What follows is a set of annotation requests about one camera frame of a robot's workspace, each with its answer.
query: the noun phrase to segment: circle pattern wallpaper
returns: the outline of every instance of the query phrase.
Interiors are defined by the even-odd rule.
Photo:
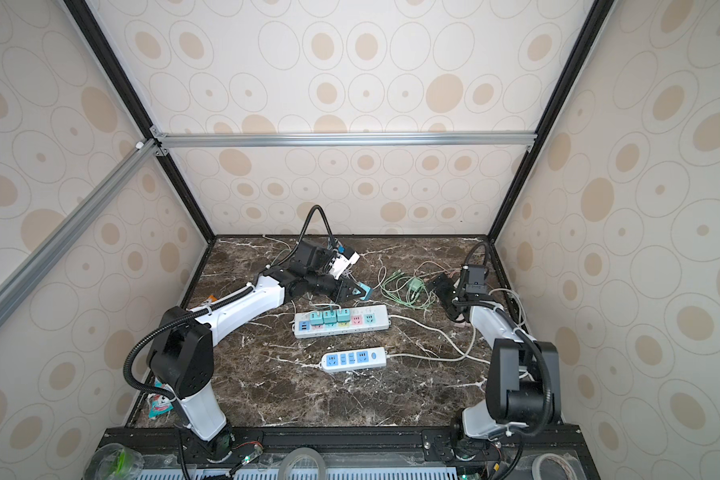
[[[126,4],[98,11],[163,131],[272,133],[533,130],[591,2]]]
[[[496,217],[525,146],[173,153],[217,234],[298,234],[314,204],[326,209],[336,234],[482,234]],[[313,221],[308,232],[324,229]]]
[[[147,162],[0,328],[6,478],[77,478],[125,421],[125,357],[180,300],[206,245],[158,172]],[[146,374],[144,358],[134,371]]]
[[[138,138],[57,6],[0,1],[0,284]]]
[[[498,250],[602,478],[720,478],[720,1],[622,2]]]

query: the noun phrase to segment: clear plastic container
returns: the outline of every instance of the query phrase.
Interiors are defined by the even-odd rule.
[[[83,480],[134,480],[144,468],[144,457],[119,443],[105,445],[93,454]]]

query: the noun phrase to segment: white cable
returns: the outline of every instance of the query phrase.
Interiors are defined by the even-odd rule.
[[[375,287],[373,287],[374,290],[376,290],[377,288],[379,288],[379,287],[382,285],[382,283],[384,283],[384,280],[387,279],[387,267],[386,267],[386,265],[382,265],[382,268],[378,269],[378,274],[376,275],[376,280],[378,280],[378,284],[377,284]]]
[[[469,346],[469,348],[467,349],[466,352],[462,352],[461,349],[458,348],[458,346],[456,346],[456,344],[454,343],[454,341],[451,340],[451,337],[449,337],[448,335],[446,335],[445,332],[443,332],[443,331],[440,330],[440,329],[436,329],[436,328],[434,328],[434,327],[432,327],[432,326],[426,326],[425,324],[419,322],[418,320],[414,320],[413,318],[410,318],[410,317],[407,317],[407,316],[403,316],[403,315],[390,314],[390,315],[388,315],[388,317],[389,317],[389,318],[399,318],[399,319],[403,319],[403,320],[408,320],[409,322],[413,322],[413,323],[415,323],[416,325],[420,326],[421,328],[424,328],[424,329],[426,329],[426,330],[430,330],[430,331],[432,331],[432,332],[440,333],[443,337],[445,337],[445,339],[448,341],[448,343],[450,343],[451,346],[452,346],[454,349],[456,349],[456,351],[459,352],[459,354],[462,355],[462,357],[459,358],[459,359],[440,359],[440,360],[442,360],[442,361],[444,361],[444,362],[456,362],[457,360],[463,360],[463,359],[467,358],[467,359],[470,359],[470,360],[475,360],[476,362],[485,363],[486,365],[490,365],[490,361],[489,361],[489,360],[483,360],[483,359],[475,358],[475,357],[469,355],[470,350],[472,350],[472,344],[474,343],[474,337],[477,335],[476,329],[474,328],[474,325],[472,325],[472,343],[470,343],[470,346]],[[438,360],[439,357],[413,356],[413,355],[410,354],[410,353],[393,353],[392,355],[387,355],[387,357],[389,357],[389,356],[412,356],[413,358],[424,358],[424,359],[426,359],[426,360],[440,361],[440,360]]]
[[[316,308],[317,310],[325,310],[326,307],[329,308],[330,310],[333,310],[333,308],[331,308],[331,307],[336,307],[336,308],[338,308],[338,309],[341,309],[341,308],[342,308],[341,305],[339,305],[338,303],[334,303],[334,302],[329,302],[329,303],[312,303],[312,302],[309,302],[309,306],[312,306],[312,307]]]
[[[526,316],[525,307],[523,306],[523,302],[520,300],[520,295],[515,292],[512,289],[509,288],[494,288],[488,294],[492,294],[493,292],[507,292],[510,293],[514,299],[518,302],[518,305],[520,306],[520,322],[518,323],[518,326],[525,325],[525,321],[528,318]]]
[[[465,358],[469,357],[468,353],[470,350],[472,350],[472,345],[474,345],[474,339],[477,335],[478,335],[478,329],[474,328],[474,325],[472,325],[472,341],[469,343],[469,348],[467,348],[466,353],[461,352],[461,350],[459,350],[457,348],[456,350],[458,350],[461,353],[461,356],[457,359],[442,359],[439,356],[421,356],[421,355],[414,355],[412,353],[393,353],[391,355],[387,355],[387,358],[392,358],[394,356],[409,356],[413,359],[432,360],[433,362],[460,362],[461,360],[464,360]]]
[[[551,460],[552,462],[557,463],[557,465],[563,469],[563,472],[565,472],[567,480],[578,479],[576,472],[574,471],[574,466],[569,464],[565,458],[555,453],[544,453],[534,458],[534,463],[530,466],[530,472],[534,476],[534,480],[543,480],[541,477],[541,463],[544,460]]]
[[[272,261],[272,263],[271,263],[270,265],[275,265],[275,264],[277,264],[277,259],[280,258],[280,255],[282,255],[283,252],[290,252],[290,251],[291,251],[290,248],[288,248],[288,249],[285,249],[285,248],[284,248],[284,249],[280,250],[279,253],[278,253],[278,255],[275,257],[275,259]]]
[[[286,242],[284,242],[284,241],[282,241],[282,240],[278,240],[277,238],[269,238],[266,234],[262,234],[262,237],[264,237],[264,238],[266,238],[266,239],[268,239],[268,240],[271,240],[271,241],[273,241],[273,242],[277,242],[277,243],[279,243],[279,244],[283,244],[283,245],[285,245],[285,246],[288,247],[288,250],[291,249],[291,246],[288,245]]]
[[[437,266],[440,267],[440,270],[438,270],[438,271],[436,271],[436,272],[426,272],[426,273],[425,273],[425,272],[422,270],[422,267],[423,267],[425,264],[437,265]],[[425,275],[433,275],[433,274],[440,274],[441,272],[451,272],[451,271],[453,271],[453,270],[459,270],[459,269],[458,269],[458,268],[445,268],[444,266],[442,266],[441,264],[439,264],[439,263],[437,263],[437,262],[434,262],[434,261],[432,261],[432,260],[425,260],[425,261],[422,262],[421,265],[419,265],[419,266],[417,266],[416,268],[414,268],[413,274],[415,275],[416,272],[422,272],[422,273],[425,274]]]

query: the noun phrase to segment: black frame rail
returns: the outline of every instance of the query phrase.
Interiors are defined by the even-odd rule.
[[[539,126],[536,128],[536,141],[530,151],[526,152],[520,161],[518,172],[512,179],[507,195],[499,207],[498,215],[490,227],[488,238],[491,243],[494,243],[499,237],[501,229],[504,227],[507,218],[514,208],[515,202],[518,201],[520,192],[525,185],[531,169],[533,169],[536,164],[536,159],[538,159],[542,149],[546,147],[547,139],[552,132],[552,128],[560,116],[560,111],[568,99],[568,94],[574,87],[576,79],[597,39],[597,35],[600,33],[606,18],[608,18],[613,4],[614,0],[595,0],[589,14],[586,16],[579,37],[576,39],[574,48],[571,50],[570,56],[563,67],[560,78],[557,80],[549,103],[547,103],[547,107],[541,115]]]
[[[141,134],[144,138],[155,139],[155,142],[160,146],[160,140],[155,136],[155,132],[152,129],[154,125],[152,119],[146,112],[144,104],[139,100],[139,95],[136,93],[130,80],[128,80],[123,66],[120,65],[120,62],[117,60],[115,52],[106,40],[104,32],[102,32],[101,27],[96,22],[96,17],[86,4],[86,1],[64,0],[64,4],[67,5],[67,9],[77,23],[77,27],[85,37],[94,55],[96,55],[96,59],[98,59],[101,67],[104,69],[106,76],[109,77],[110,82],[130,112],[130,116],[136,122],[136,126]],[[211,242],[214,238],[213,230],[205,215],[203,215],[194,195],[192,195],[189,186],[184,181],[184,177],[182,177],[181,172],[179,172],[176,163],[171,158],[167,149],[161,148],[160,152],[157,156],[160,166],[163,168],[173,188],[176,189],[176,192],[190,213],[190,216],[192,216],[195,224],[200,229],[206,242]]]
[[[450,426],[432,427],[232,427],[235,439],[241,446],[245,442],[259,442],[264,454],[287,455],[299,447],[310,447],[321,454],[380,454],[398,453],[419,456],[433,466],[460,467],[459,473],[482,472],[486,462],[499,460],[498,450],[492,446],[476,452],[474,458],[457,459],[451,447]],[[203,450],[194,445],[193,436],[178,428],[108,428],[99,446],[119,443],[143,455],[176,453],[178,435],[184,445],[186,463],[198,468],[234,468],[242,458],[252,452],[252,446],[232,450],[231,456],[221,463],[208,462]],[[512,449],[511,439],[503,446]],[[600,480],[594,460],[581,430],[576,425],[550,426],[533,438],[526,439],[524,454],[535,452],[574,451],[589,480]]]

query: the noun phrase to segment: ventilation grille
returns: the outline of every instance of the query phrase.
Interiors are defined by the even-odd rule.
[[[194,472],[192,480],[223,475],[226,468],[205,468]],[[328,468],[327,480],[457,480],[454,467]],[[181,470],[144,470],[138,480],[184,480]],[[277,468],[244,468],[234,480],[277,480]],[[294,468],[287,480],[317,480],[316,468]]]

